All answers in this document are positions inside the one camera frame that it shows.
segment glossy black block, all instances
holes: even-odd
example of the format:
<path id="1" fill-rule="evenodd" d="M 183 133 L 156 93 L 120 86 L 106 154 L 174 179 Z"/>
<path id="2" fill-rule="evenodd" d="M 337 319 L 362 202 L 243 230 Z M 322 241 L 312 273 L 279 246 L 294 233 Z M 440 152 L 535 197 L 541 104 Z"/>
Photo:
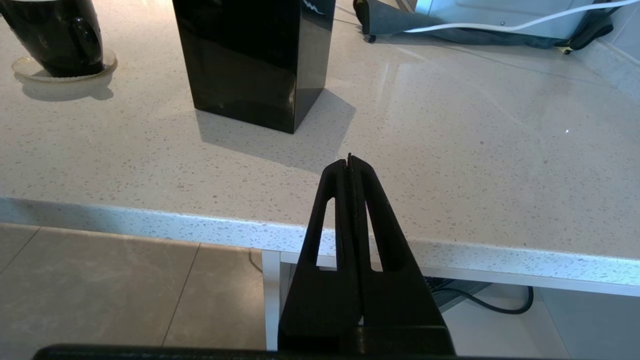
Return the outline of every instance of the glossy black block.
<path id="1" fill-rule="evenodd" d="M 294 133 L 324 88 L 335 0 L 173 0 L 196 109 Z"/>

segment black mug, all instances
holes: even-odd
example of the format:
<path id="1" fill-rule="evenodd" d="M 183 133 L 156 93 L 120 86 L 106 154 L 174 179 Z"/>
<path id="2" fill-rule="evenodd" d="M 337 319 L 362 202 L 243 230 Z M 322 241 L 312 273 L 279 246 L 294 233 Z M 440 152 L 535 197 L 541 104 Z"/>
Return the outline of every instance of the black mug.
<path id="1" fill-rule="evenodd" d="M 0 0 L 0 12 L 52 76 L 103 70 L 102 37 L 91 0 Z"/>

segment speckled quartz countertop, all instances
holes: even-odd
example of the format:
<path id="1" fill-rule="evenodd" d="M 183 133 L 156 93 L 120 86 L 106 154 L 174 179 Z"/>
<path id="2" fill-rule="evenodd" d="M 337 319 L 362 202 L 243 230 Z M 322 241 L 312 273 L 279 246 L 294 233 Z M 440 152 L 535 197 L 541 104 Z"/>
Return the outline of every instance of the speckled quartz countertop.
<path id="1" fill-rule="evenodd" d="M 352 152 L 421 265 L 640 286 L 640 106 L 574 57 L 368 44 L 339 0 L 326 90 L 288 135 L 193 109 L 170 0 L 94 3 L 120 64 L 90 96 L 23 88 L 0 20 L 0 221 L 296 252 Z"/>

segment white cable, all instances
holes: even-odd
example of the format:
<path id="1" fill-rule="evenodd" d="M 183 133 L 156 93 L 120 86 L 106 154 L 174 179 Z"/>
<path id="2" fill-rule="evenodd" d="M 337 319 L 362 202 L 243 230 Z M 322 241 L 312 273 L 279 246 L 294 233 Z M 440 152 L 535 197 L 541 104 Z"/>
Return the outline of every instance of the white cable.
<path id="1" fill-rule="evenodd" d="M 541 17 L 536 20 L 532 20 L 529 22 L 525 22 L 522 25 L 517 26 L 498 26 L 498 25 L 487 25 L 487 24 L 473 24 L 473 23 L 454 23 L 454 24 L 442 24 L 442 25 L 434 25 L 427 26 L 426 28 L 416 28 L 411 30 L 405 30 L 405 33 L 423 33 L 425 31 L 433 31 L 433 30 L 442 30 L 442 29 L 451 29 L 451 28 L 465 28 L 465 29 L 479 29 L 479 30 L 491 30 L 491 31 L 501 31 L 503 33 L 512 33 L 514 31 L 518 31 L 524 28 L 528 28 L 529 26 L 537 25 L 541 22 L 557 19 L 559 17 L 571 15 L 577 12 L 585 12 L 587 10 L 594 9 L 606 9 L 606 8 L 617 8 L 618 6 L 625 6 L 633 3 L 637 3 L 640 0 L 623 0 L 623 1 L 613 1 L 611 3 L 600 3 L 600 4 L 591 4 L 580 6 L 578 8 L 573 8 L 569 10 L 565 10 L 563 12 L 555 13 L 549 16 Z"/>

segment tile floor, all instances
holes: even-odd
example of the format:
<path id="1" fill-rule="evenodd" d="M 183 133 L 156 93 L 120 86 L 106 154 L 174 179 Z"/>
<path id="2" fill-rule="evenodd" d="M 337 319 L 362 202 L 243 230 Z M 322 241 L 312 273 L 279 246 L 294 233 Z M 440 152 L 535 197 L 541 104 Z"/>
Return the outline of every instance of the tile floor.
<path id="1" fill-rule="evenodd" d="M 0 224 L 0 359 L 53 343 L 264 349 L 259 250 Z"/>

